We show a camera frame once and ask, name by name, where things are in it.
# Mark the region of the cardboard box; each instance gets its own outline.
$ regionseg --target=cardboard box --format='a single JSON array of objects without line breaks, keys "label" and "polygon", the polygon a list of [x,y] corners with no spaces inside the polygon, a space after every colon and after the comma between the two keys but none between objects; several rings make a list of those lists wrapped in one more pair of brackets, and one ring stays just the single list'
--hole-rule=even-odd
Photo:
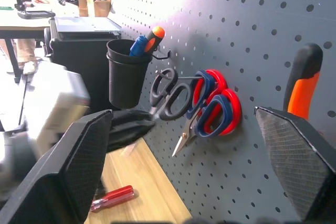
[{"label": "cardboard box", "polygon": [[78,0],[80,17],[107,17],[111,9],[111,0]]}]

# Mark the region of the screwdriver handle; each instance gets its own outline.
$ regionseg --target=screwdriver handle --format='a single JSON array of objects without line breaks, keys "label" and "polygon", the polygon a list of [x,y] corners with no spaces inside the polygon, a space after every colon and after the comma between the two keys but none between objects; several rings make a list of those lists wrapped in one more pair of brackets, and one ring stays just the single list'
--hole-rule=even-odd
[{"label": "screwdriver handle", "polygon": [[165,31],[160,26],[155,26],[153,30],[148,34],[147,39],[148,43],[145,47],[145,54],[153,54],[154,50],[160,44],[162,39],[164,38]]},{"label": "screwdriver handle", "polygon": [[316,44],[308,44],[298,51],[285,91],[285,111],[308,120],[310,102],[319,80],[322,59],[322,49]]}]

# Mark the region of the screwdriver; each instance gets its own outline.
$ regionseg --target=screwdriver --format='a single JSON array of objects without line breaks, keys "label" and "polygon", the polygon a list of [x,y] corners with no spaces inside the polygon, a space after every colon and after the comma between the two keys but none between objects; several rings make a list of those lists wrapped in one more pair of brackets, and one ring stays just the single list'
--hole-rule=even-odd
[{"label": "screwdriver", "polygon": [[165,31],[161,26],[155,26],[147,36],[148,43],[145,47],[145,54],[151,55],[165,36]]}]

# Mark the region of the desk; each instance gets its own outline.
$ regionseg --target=desk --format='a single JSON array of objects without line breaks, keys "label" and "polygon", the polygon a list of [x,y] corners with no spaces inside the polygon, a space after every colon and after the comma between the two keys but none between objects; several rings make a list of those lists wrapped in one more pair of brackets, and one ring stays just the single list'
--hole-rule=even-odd
[{"label": "desk", "polygon": [[0,10],[0,39],[5,39],[15,82],[19,83],[22,71],[18,68],[11,39],[43,39],[48,19],[22,19],[17,10]]},{"label": "desk", "polygon": [[142,139],[130,156],[123,149],[106,155],[102,173],[107,191],[131,185],[135,199],[89,212],[85,224],[110,224],[112,221],[169,221],[182,223],[191,217],[173,185]]}]

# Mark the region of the gray pegboard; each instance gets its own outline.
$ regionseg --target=gray pegboard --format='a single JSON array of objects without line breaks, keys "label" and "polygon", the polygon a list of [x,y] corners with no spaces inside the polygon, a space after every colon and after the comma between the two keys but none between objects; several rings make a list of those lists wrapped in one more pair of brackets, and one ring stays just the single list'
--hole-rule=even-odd
[{"label": "gray pegboard", "polygon": [[122,0],[123,38],[153,26],[166,30],[159,56],[150,63],[139,109],[149,111],[156,70],[182,76],[215,68],[237,92],[243,110],[239,128],[226,137],[196,139],[178,153],[185,118],[158,121],[145,137],[151,151],[194,217],[211,222],[252,223],[261,216],[298,220],[270,166],[254,107],[282,109],[291,64],[308,42],[324,53],[310,122],[335,144],[336,0]]}]

